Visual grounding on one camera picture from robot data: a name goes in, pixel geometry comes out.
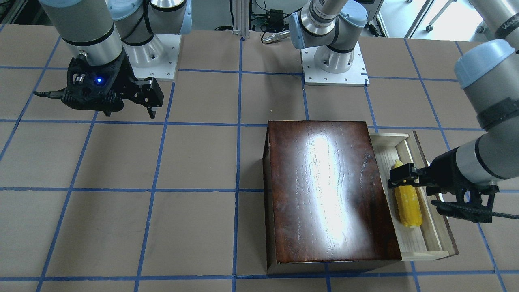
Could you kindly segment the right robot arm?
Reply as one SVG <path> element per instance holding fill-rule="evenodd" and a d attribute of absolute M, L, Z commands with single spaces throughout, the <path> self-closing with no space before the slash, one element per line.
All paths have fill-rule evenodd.
<path fill-rule="evenodd" d="M 35 91 L 59 99 L 74 110 L 122 111 L 124 101 L 143 106 L 154 119 L 164 94 L 157 79 L 137 77 L 135 68 L 150 68 L 167 59 L 159 35 L 191 32 L 189 0 L 41 0 L 73 57 L 66 87 Z"/>

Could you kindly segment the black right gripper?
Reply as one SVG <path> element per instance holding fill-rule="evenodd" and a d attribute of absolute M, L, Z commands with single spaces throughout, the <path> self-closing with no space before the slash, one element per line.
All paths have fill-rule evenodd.
<path fill-rule="evenodd" d="M 157 108 L 163 106 L 163 91 L 156 78 L 145 78 L 136 85 L 137 78 L 125 52 L 105 65 L 103 74 L 108 79 L 103 98 L 106 107 L 123 107 L 126 99 L 145 107 L 151 119 L 156 118 Z"/>

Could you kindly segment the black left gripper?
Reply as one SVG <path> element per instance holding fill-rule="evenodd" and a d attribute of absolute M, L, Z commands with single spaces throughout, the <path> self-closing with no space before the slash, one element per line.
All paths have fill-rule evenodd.
<path fill-rule="evenodd" d="M 436 157 L 429 167 L 416 168 L 413 163 L 408 163 L 390 170 L 388 187 L 400 187 L 410 185 L 420 187 L 424 182 L 427 195 L 439 193 L 451 193 L 454 195 L 463 194 L 473 187 L 470 182 L 459 170 L 456 163 L 456 150 L 450 150 Z"/>

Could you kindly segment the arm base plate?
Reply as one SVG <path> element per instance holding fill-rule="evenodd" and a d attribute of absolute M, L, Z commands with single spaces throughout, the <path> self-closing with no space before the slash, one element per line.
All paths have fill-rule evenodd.
<path fill-rule="evenodd" d="M 359 43 L 345 54 L 327 46 L 301 49 L 306 85 L 367 86 L 370 84 Z"/>
<path fill-rule="evenodd" d="M 135 77 L 154 77 L 158 81 L 174 81 L 176 78 L 180 42 L 182 37 L 174 34 L 154 35 L 142 46 L 126 45 L 127 55 Z"/>

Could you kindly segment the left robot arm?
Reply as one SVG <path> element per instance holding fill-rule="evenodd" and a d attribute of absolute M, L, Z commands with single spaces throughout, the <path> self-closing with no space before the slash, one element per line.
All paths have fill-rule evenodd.
<path fill-rule="evenodd" d="M 478 122 L 486 134 L 436 157 L 429 167 L 391 172 L 390 187 L 419 180 L 432 193 L 494 191 L 494 183 L 518 176 L 518 2 L 473 0 L 494 39 L 466 52 L 455 65 Z M 311 0 L 290 15 L 296 49 L 316 47 L 315 66 L 331 74 L 347 72 L 367 11 L 348 0 Z"/>

